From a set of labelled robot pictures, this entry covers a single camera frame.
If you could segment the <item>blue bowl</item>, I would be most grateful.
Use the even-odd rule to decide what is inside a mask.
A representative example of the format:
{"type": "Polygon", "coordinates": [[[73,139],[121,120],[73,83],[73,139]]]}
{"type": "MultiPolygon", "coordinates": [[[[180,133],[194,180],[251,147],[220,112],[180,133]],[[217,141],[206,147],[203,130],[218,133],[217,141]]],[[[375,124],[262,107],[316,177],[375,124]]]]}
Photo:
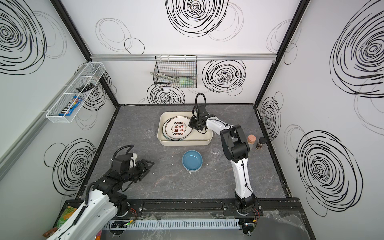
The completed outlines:
{"type": "Polygon", "coordinates": [[[183,167],[188,172],[196,172],[198,171],[202,165],[203,165],[203,157],[201,154],[195,150],[189,150],[184,153],[182,157],[182,164],[183,167]]]}

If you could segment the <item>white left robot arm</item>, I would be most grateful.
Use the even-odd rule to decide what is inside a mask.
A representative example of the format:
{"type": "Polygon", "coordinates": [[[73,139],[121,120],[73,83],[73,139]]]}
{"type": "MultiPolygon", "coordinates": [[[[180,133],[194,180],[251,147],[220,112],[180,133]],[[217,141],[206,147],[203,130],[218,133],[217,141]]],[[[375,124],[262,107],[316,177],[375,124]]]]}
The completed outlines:
{"type": "Polygon", "coordinates": [[[124,183],[137,183],[155,165],[136,154],[113,156],[111,168],[87,188],[80,207],[57,229],[49,240],[93,240],[114,217],[124,217],[130,210],[128,197],[122,193],[124,183]]]}

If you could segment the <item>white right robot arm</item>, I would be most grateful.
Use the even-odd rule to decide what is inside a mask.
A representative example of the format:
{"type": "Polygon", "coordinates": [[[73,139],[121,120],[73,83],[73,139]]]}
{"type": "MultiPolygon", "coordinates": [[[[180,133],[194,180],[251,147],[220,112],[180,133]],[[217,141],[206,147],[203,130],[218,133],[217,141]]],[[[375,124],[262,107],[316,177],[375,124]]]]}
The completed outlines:
{"type": "Polygon", "coordinates": [[[189,126],[197,131],[211,130],[221,138],[225,157],[231,162],[235,178],[235,206],[240,215],[247,215],[258,205],[248,172],[250,146],[240,125],[230,125],[209,114],[205,104],[195,104],[189,126]]]}

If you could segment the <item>cream plastic bin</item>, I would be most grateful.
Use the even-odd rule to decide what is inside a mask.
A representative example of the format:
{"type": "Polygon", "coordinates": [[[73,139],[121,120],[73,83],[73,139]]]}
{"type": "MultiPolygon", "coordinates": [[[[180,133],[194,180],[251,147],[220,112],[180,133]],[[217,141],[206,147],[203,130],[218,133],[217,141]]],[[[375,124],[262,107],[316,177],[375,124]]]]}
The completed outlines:
{"type": "Polygon", "coordinates": [[[213,132],[200,133],[189,126],[192,112],[164,112],[160,117],[157,138],[163,146],[207,146],[213,132]]]}

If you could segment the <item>clear plastic cup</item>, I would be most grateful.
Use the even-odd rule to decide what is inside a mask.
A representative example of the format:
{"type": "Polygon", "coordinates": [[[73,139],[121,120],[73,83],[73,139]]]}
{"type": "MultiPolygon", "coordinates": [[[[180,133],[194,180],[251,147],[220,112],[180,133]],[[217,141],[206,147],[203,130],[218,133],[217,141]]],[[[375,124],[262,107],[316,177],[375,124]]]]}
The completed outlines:
{"type": "Polygon", "coordinates": [[[219,144],[212,144],[210,146],[210,159],[212,161],[218,161],[223,155],[223,148],[219,144]]]}
{"type": "Polygon", "coordinates": [[[142,125],[142,130],[147,138],[153,138],[155,136],[155,125],[152,122],[145,122],[142,125]]]}

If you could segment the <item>green item in basket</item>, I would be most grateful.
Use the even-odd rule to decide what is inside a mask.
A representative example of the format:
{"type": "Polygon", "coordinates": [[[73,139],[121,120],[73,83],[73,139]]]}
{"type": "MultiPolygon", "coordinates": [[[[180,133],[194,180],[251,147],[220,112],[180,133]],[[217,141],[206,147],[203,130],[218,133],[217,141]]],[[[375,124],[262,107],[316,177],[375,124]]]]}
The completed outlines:
{"type": "Polygon", "coordinates": [[[197,81],[194,77],[176,77],[176,79],[180,88],[194,88],[197,86],[197,81]]]}

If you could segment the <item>pink lid glass jar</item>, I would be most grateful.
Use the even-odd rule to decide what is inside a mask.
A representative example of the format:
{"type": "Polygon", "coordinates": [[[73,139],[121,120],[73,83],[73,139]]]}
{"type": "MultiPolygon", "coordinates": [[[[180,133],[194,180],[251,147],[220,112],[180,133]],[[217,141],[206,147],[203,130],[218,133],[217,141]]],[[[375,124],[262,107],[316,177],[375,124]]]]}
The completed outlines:
{"type": "Polygon", "coordinates": [[[253,145],[257,141],[257,137],[255,135],[248,135],[247,142],[249,145],[253,145]]]}

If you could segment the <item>dark lid spice bottle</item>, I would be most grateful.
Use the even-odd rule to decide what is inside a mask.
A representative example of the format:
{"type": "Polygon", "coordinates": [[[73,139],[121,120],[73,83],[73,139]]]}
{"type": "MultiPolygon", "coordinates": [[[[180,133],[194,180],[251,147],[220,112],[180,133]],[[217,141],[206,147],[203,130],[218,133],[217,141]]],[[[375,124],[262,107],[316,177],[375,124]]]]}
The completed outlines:
{"type": "Polygon", "coordinates": [[[266,144],[266,142],[267,142],[266,138],[264,138],[264,137],[259,138],[257,145],[256,145],[256,149],[261,150],[263,148],[263,146],[266,144]]]}

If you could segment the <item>green snack bag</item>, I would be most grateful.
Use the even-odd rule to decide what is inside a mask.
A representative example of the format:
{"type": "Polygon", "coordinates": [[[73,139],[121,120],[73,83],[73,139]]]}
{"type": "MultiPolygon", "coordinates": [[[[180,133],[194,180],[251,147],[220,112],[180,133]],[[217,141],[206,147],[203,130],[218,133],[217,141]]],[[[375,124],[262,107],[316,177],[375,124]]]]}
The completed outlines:
{"type": "Polygon", "coordinates": [[[57,224],[54,228],[50,229],[49,231],[45,232],[43,234],[44,238],[49,238],[52,236],[56,231],[59,230],[59,228],[66,223],[66,221],[75,213],[77,208],[66,206],[65,210],[61,213],[59,220],[57,221],[57,224]]]}

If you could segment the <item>blue candy packet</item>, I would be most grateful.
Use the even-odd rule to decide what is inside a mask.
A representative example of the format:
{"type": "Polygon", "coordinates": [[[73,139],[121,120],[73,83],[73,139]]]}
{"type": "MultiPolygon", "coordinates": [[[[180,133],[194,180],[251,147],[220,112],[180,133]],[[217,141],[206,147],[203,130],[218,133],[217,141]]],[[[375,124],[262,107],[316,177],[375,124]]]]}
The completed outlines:
{"type": "Polygon", "coordinates": [[[82,103],[80,97],[72,97],[63,110],[59,113],[59,116],[70,116],[73,111],[82,103]]]}

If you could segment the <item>clear wall shelf basket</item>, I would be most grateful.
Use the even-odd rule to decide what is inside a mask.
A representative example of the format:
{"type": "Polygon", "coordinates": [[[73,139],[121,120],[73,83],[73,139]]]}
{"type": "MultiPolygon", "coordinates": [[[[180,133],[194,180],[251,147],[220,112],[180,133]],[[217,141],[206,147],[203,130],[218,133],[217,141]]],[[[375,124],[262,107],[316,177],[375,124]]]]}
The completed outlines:
{"type": "Polygon", "coordinates": [[[58,100],[46,113],[46,118],[55,124],[71,123],[83,108],[91,112],[99,110],[105,103],[105,91],[100,84],[100,79],[106,72],[103,63],[86,63],[75,73],[70,84],[65,87],[65,91],[61,94],[58,100]],[[86,84],[93,83],[95,88],[86,92],[79,93],[76,88],[86,84]],[[59,113],[72,99],[72,97],[80,97],[82,103],[73,111],[70,116],[59,116],[59,113]]]}

